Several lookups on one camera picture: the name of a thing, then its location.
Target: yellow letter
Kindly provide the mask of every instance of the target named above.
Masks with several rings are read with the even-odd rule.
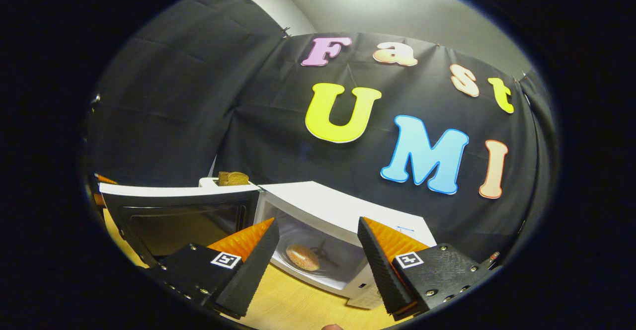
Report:
[[[488,172],[486,181],[479,188],[479,194],[486,198],[499,198],[503,193],[501,189],[501,177],[504,173],[504,156],[508,153],[508,147],[497,140],[487,140],[486,148],[490,153],[488,158]]]
[[[515,108],[508,103],[506,95],[510,94],[510,89],[504,85],[504,82],[500,78],[488,78],[488,83],[491,83],[495,90],[495,100],[499,107],[507,113],[513,113]]]
[[[380,43],[378,48],[379,51],[373,52],[373,59],[381,63],[398,63],[407,67],[417,64],[416,58],[413,58],[413,48],[406,44],[385,42]]]
[[[450,72],[453,74],[450,80],[457,90],[463,91],[470,96],[479,96],[479,88],[475,84],[477,79],[470,70],[461,65],[453,64],[450,66]]]
[[[382,93],[373,88],[357,87],[352,90],[356,105],[347,125],[338,126],[329,122],[329,114],[336,97],[345,91],[342,85],[318,83],[314,85],[314,98],[307,109],[305,125],[312,135],[337,144],[352,142],[359,138],[369,122],[373,101]]]

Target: white wall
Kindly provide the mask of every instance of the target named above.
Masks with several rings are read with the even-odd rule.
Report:
[[[252,0],[282,28],[289,27],[289,35],[316,33],[315,27],[292,0]]]

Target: white microwave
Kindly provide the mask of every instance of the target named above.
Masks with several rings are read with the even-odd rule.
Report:
[[[240,206],[234,207],[236,212],[232,211],[230,216],[224,217],[226,222],[229,219],[237,219],[237,223],[233,230],[231,227],[227,228],[227,233],[275,217],[279,224],[280,240],[271,263],[288,275],[314,287],[349,298],[347,304],[359,308],[372,309],[382,305],[382,298],[357,237],[359,217],[378,221],[406,233],[429,247],[437,245],[422,217],[364,201],[315,181],[271,185],[250,183],[223,187],[218,186],[217,182],[216,178],[202,178],[199,187],[187,188],[129,187],[102,183],[100,192],[104,194],[107,207],[107,196],[118,195],[116,203],[119,208],[147,212],[141,214],[136,211],[137,218],[140,214],[142,218],[151,215],[168,217],[163,211],[165,207],[157,208],[158,211],[153,207],[164,203],[170,206],[170,210],[179,208],[179,205],[193,207],[190,205],[193,204],[192,199],[197,200],[197,206],[194,207],[196,209],[227,210],[227,205],[232,205],[233,198],[236,198],[236,204]],[[128,198],[135,207],[125,206],[126,201],[122,198]],[[143,206],[146,198],[148,201],[152,199],[152,202],[146,202],[152,207]],[[201,206],[203,203],[207,203],[208,206]],[[225,206],[215,207],[215,203]],[[130,231],[126,224],[129,223],[127,219],[132,218],[130,215],[113,215],[120,230],[125,228]],[[139,253],[146,253],[148,258],[143,240],[135,240],[143,248]],[[289,258],[286,250],[295,245],[309,248],[318,256],[317,270],[303,269]],[[174,244],[172,248],[178,247],[179,244]]]

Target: black fabric backdrop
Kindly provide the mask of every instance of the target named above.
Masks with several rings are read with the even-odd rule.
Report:
[[[249,0],[182,0],[169,8],[125,45],[100,82],[101,102],[88,133],[91,171],[128,185],[195,187],[217,156],[215,173],[241,171],[257,184],[313,180],[421,215],[438,242],[454,244],[475,260],[505,251],[532,202],[538,163],[533,111],[550,114],[545,95],[534,92],[536,103],[529,105],[522,84],[499,70],[412,38],[282,36]],[[348,36],[352,45],[324,67],[302,67],[317,36]],[[403,67],[373,60],[381,42],[411,46],[419,63]],[[454,63],[473,72],[479,97],[453,86]],[[491,77],[511,89],[513,114],[496,103]],[[307,130],[312,86],[324,82],[345,88],[331,111],[334,124],[350,119],[353,88],[382,93],[354,142],[334,144]],[[432,145],[450,128],[468,135],[456,194],[434,192],[426,182],[415,185],[412,175],[405,183],[381,178],[396,146],[397,115],[421,119]],[[539,126],[554,133],[550,122]],[[488,139],[509,148],[499,199],[478,193]]]

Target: peach letter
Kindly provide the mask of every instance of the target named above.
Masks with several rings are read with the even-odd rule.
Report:
[[[492,87],[495,91],[495,100],[497,100],[497,104],[499,107],[507,113],[515,112],[515,108],[512,104],[508,103],[508,99],[506,95],[510,94],[510,89],[504,85],[504,81],[500,78],[488,78],[488,83],[492,84]]]
[[[347,125],[338,126],[329,122],[329,114],[336,97],[345,91],[342,85],[318,83],[314,85],[314,98],[307,109],[305,125],[315,137],[336,144],[352,142],[359,138],[369,122],[373,101],[382,93],[374,88],[357,87],[351,92],[356,96],[356,105]]]
[[[340,45],[351,45],[351,38],[314,38],[314,47],[306,60],[300,65],[304,67],[322,67],[327,65],[325,57],[334,58],[340,53]]]
[[[413,48],[403,43],[384,42],[378,45],[379,51],[373,52],[373,59],[381,63],[398,63],[411,67],[417,64],[413,58]]]
[[[504,172],[504,157],[508,153],[505,144],[497,140],[487,140],[486,148],[490,153],[486,181],[479,188],[479,194],[486,198],[499,198],[502,194],[501,178]]]
[[[453,74],[450,80],[457,90],[463,91],[473,97],[479,96],[479,88],[477,88],[477,84],[475,84],[477,79],[470,70],[461,65],[453,64],[450,66],[450,72]]]

